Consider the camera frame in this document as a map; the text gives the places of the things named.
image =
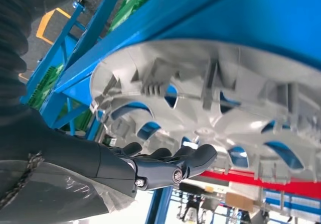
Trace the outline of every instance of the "machinery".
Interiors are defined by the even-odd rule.
[[[102,0],[69,53],[84,10],[75,2],[20,83],[31,23],[63,1],[0,0],[0,223],[111,213],[155,190],[146,223],[164,224],[173,185],[205,170],[321,197],[320,0],[149,0],[101,39],[117,2]],[[58,49],[61,74],[39,112],[26,105]],[[59,130],[88,108],[84,137]],[[115,145],[93,141],[99,125]],[[201,201],[189,195],[179,218],[202,222]]]

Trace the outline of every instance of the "blue steel rack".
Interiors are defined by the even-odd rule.
[[[68,98],[81,102],[83,108],[88,107],[92,101],[90,78],[99,62],[118,49],[143,41],[224,41],[291,57],[321,70],[321,0],[149,0],[97,42],[102,22],[105,22],[116,1],[103,0],[68,61],[65,54],[64,72],[41,110],[49,126],[55,126]],[[77,18],[80,11],[77,7],[72,17]],[[70,19],[69,24],[74,23]],[[56,41],[59,47],[63,42],[60,38]],[[43,64],[36,74],[45,72]],[[33,81],[28,85],[29,97],[35,86]],[[72,109],[63,121],[70,122],[81,110]],[[154,208],[149,213],[154,217],[149,216],[146,223],[164,223],[171,194],[170,188],[156,191]]]

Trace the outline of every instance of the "blue frame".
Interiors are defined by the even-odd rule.
[[[49,67],[58,66],[63,63],[63,72],[64,72],[69,67],[72,66],[72,64],[84,54],[87,53],[97,41],[101,40],[99,35],[116,2],[117,0],[102,0],[86,27],[77,21],[78,17],[84,10],[84,7],[79,2],[75,2],[73,4],[75,7],[75,12],[30,78],[27,84],[28,94],[23,97],[21,102],[27,103],[31,95],[35,90],[37,85],[49,69]],[[84,31],[81,37],[78,40],[78,42],[76,42],[75,39],[69,33],[73,26],[78,26]],[[72,104],[72,99],[78,99],[74,98],[75,94],[72,93],[73,91],[67,91],[66,94],[65,94],[51,90],[51,92],[42,104],[39,112],[49,127],[61,128],[69,123],[70,134],[75,135],[75,129],[74,119],[87,110],[89,107],[88,105],[81,105],[73,109]],[[66,103],[67,104],[68,113],[57,120],[58,116]],[[88,140],[93,140],[99,124],[100,123],[96,118],[93,119],[91,126],[87,129],[86,138]]]

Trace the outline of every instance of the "gray floor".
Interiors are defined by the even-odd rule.
[[[69,2],[60,6],[60,8],[69,13],[69,15],[72,15],[74,11],[74,8],[72,7],[72,2],[74,1],[75,0],[71,0]],[[84,14],[81,14],[78,18],[78,21],[84,25],[86,25],[94,14],[95,10],[99,5],[101,1],[102,0],[85,0],[86,11]],[[118,8],[121,2],[122,0],[118,0],[117,6],[114,9],[114,12],[106,23],[105,32],[109,28],[109,22],[113,18],[115,13],[117,12]],[[26,83],[27,79],[29,79],[32,74],[32,71],[37,67],[38,60],[45,56],[45,54],[50,47],[50,44],[35,37],[35,33],[37,32],[40,21],[41,19],[35,20],[32,25],[32,34],[28,39],[29,44],[29,50],[27,54],[23,56],[23,59],[27,63],[28,70],[23,74],[21,74],[20,80],[22,82]],[[46,31],[44,32],[44,36],[54,42],[66,22],[67,18],[56,11],[47,26]],[[71,33],[77,37],[80,37],[81,35],[81,31],[75,27],[74,27]]]

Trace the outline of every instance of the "green crate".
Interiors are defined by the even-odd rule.
[[[113,31],[120,24],[124,22],[128,17],[145,4],[146,1],[148,0],[124,0],[120,10],[112,22],[109,32]]]

